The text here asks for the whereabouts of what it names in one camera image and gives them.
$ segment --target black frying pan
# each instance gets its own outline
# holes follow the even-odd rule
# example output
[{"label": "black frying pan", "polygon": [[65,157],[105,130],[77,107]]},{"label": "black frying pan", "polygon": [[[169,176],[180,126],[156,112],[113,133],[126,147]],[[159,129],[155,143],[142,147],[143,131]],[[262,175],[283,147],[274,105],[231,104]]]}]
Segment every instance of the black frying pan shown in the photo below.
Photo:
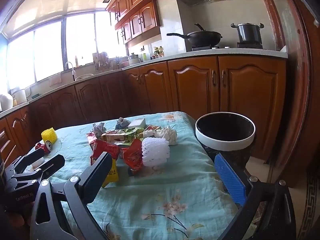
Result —
[{"label": "black frying pan", "polygon": [[199,23],[195,24],[201,30],[200,32],[189,33],[182,35],[179,33],[167,33],[167,36],[179,36],[183,39],[188,39],[193,47],[215,46],[222,38],[220,33],[205,31]]}]

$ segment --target black trash can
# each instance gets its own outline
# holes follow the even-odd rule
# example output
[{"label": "black trash can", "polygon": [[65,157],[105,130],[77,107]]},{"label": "black trash can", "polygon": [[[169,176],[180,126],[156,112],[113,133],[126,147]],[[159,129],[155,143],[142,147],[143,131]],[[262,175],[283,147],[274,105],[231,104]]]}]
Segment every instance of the black trash can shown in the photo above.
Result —
[{"label": "black trash can", "polygon": [[256,127],[247,117],[231,112],[206,114],[196,121],[196,137],[211,148],[208,155],[214,160],[217,153],[227,153],[242,170],[251,156]]}]

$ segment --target pot handle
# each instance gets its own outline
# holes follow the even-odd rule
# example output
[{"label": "pot handle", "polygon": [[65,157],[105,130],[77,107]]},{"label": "pot handle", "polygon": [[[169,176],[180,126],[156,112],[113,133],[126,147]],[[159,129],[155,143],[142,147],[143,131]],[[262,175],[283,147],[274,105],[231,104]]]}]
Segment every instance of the pot handle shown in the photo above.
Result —
[{"label": "pot handle", "polygon": [[195,24],[195,26],[197,26],[201,31],[205,31],[205,29],[202,28],[202,26],[199,23]]},{"label": "pot handle", "polygon": [[181,37],[183,39],[189,39],[189,35],[182,35],[182,34],[179,34],[179,33],[167,33],[167,36],[178,36],[178,37]]}]

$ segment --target cabinet handle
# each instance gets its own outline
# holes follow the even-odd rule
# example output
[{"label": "cabinet handle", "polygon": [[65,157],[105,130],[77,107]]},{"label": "cabinet handle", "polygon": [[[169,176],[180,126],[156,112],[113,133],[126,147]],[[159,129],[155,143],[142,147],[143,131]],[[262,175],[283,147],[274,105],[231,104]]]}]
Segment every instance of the cabinet handle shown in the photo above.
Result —
[{"label": "cabinet handle", "polygon": [[214,80],[214,76],[216,74],[216,71],[215,70],[212,70],[212,83],[213,83],[213,86],[215,87],[216,86],[216,82]]},{"label": "cabinet handle", "polygon": [[221,77],[221,79],[222,79],[222,85],[223,85],[223,87],[226,87],[226,84],[224,83],[224,75],[226,74],[226,72],[224,71],[224,70],[222,70],[222,77]]}]

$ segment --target silver bolt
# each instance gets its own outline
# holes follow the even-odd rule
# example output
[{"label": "silver bolt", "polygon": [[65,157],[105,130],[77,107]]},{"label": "silver bolt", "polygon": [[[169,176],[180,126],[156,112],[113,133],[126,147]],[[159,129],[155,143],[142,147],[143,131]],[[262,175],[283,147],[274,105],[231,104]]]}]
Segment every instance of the silver bolt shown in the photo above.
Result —
[{"label": "silver bolt", "polygon": [[72,177],[70,178],[70,181],[71,181],[71,182],[76,182],[76,181],[78,181],[78,176],[72,176]]},{"label": "silver bolt", "polygon": [[44,179],[43,181],[41,181],[41,186],[47,186],[49,183],[49,181],[47,179]]},{"label": "silver bolt", "polygon": [[258,181],[258,178],[256,176],[250,176],[249,180],[251,182],[257,182]]},{"label": "silver bolt", "polygon": [[285,185],[286,185],[286,182],[285,182],[283,179],[281,179],[281,180],[279,180],[279,184],[280,184],[281,186],[285,186]]}]

